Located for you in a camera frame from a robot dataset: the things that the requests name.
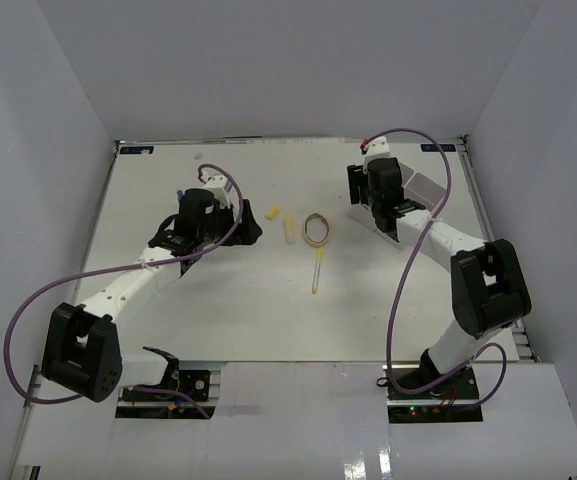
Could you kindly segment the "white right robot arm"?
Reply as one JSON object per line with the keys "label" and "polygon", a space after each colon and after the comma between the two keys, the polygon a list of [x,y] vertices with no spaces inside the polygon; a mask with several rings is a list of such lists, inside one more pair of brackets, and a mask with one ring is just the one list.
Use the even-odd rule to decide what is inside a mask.
{"label": "white right robot arm", "polygon": [[407,198],[394,157],[350,165],[347,177],[351,203],[369,211],[378,232],[409,248],[412,258],[424,254],[450,275],[451,323],[422,353],[417,369],[394,382],[401,393],[443,398],[454,389],[455,374],[532,309],[516,250],[504,239],[486,242],[467,235]]}

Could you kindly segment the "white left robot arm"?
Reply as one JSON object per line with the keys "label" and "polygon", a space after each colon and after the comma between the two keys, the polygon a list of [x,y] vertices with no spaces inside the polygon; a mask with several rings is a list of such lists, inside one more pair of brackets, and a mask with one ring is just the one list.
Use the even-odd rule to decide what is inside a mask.
{"label": "white left robot arm", "polygon": [[178,359],[143,347],[126,356],[122,332],[145,306],[180,279],[211,246],[252,245],[262,234],[249,200],[234,206],[205,188],[178,197],[134,267],[78,305],[53,311],[41,364],[44,378],[94,402],[121,388],[145,387],[167,399],[179,387]]}

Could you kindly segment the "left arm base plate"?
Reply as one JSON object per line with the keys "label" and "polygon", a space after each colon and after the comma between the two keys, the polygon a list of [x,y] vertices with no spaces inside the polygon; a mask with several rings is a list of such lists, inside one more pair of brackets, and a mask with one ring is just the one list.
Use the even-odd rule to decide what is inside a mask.
{"label": "left arm base plate", "polygon": [[119,396],[115,417],[122,419],[207,420],[216,409],[221,374],[217,370],[180,370],[167,386],[194,400],[204,416],[191,402],[178,395],[147,393],[124,389]]}

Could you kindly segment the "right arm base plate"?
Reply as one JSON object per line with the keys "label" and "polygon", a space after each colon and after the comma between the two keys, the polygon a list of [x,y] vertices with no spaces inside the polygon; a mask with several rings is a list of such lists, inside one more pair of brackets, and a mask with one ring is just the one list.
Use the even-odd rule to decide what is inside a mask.
{"label": "right arm base plate", "polygon": [[375,381],[386,392],[391,425],[481,423],[484,420],[476,377],[471,368],[431,390],[406,395],[396,390],[383,374]]}

